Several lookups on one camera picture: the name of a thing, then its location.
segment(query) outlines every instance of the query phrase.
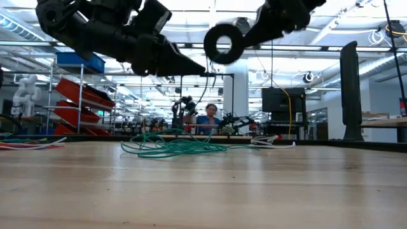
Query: blue shirt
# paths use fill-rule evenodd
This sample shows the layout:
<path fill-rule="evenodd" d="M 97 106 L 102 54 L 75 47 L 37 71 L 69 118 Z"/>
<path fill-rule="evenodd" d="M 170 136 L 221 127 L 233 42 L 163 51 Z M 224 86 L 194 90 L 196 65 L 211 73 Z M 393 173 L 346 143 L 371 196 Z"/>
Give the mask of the blue shirt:
<path fill-rule="evenodd" d="M 219 125 L 221 123 L 221 120 L 214 118 L 213 122 L 211 123 L 208 116 L 198 116 L 197 117 L 197 124 L 203 124 L 203 125 Z M 210 132 L 212 131 L 213 127 L 198 127 L 197 128 L 197 134 L 203 134 L 203 135 L 209 135 Z"/>

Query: person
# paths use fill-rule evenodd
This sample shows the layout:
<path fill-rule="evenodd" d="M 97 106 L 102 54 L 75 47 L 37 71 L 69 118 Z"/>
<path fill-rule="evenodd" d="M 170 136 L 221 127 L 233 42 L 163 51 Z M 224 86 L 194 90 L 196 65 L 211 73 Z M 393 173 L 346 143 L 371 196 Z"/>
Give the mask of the person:
<path fill-rule="evenodd" d="M 205 108 L 207 115 L 197 117 L 197 124 L 201 125 L 219 125 L 221 120 L 215 118 L 217 106 L 215 104 L 208 104 Z M 188 117 L 186 122 L 191 122 L 192 117 Z M 209 135 L 214 127 L 198 127 L 197 134 Z"/>

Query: tangled green wire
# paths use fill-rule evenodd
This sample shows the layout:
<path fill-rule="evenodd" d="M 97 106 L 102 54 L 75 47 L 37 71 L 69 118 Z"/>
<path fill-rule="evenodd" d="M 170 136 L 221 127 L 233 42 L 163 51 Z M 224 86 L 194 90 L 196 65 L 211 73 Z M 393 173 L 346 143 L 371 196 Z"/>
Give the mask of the tangled green wire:
<path fill-rule="evenodd" d="M 191 139 L 178 139 L 171 142 L 165 142 L 164 138 L 160 134 L 182 134 L 188 135 Z M 121 148 L 126 153 L 138 155 L 141 158 L 170 158 L 178 155 L 201 155 L 204 153 L 217 153 L 225 152 L 228 149 L 254 149 L 250 146 L 244 145 L 231 145 L 222 146 L 219 144 L 209 143 L 211 135 L 203 141 L 199 141 L 191 134 L 181 129 L 168 129 L 150 134 L 141 134 L 131 138 L 130 142 L 137 145 L 130 146 L 121 142 Z M 154 143 L 154 146 L 147 145 L 147 143 Z"/>

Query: blue box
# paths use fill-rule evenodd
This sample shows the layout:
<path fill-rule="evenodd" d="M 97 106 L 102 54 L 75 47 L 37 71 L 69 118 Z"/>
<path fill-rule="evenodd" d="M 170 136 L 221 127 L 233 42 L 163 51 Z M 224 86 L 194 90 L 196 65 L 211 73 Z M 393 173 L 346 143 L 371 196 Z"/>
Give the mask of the blue box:
<path fill-rule="evenodd" d="M 57 65 L 70 73 L 80 74 L 81 65 L 85 66 L 84 73 L 104 73 L 105 61 L 93 54 L 89 61 L 82 59 L 74 52 L 58 52 Z"/>

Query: table surface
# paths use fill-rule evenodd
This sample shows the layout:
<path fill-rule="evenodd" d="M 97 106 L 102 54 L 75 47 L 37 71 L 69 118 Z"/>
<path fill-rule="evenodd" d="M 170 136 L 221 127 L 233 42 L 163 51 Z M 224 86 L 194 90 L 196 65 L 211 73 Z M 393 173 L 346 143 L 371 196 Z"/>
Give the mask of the table surface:
<path fill-rule="evenodd" d="M 407 228 L 407 154 L 298 146 L 163 160 L 0 151 L 1 228 Z"/>
<path fill-rule="evenodd" d="M 407 127 L 407 118 L 394 118 L 388 120 L 364 121 L 361 127 Z"/>

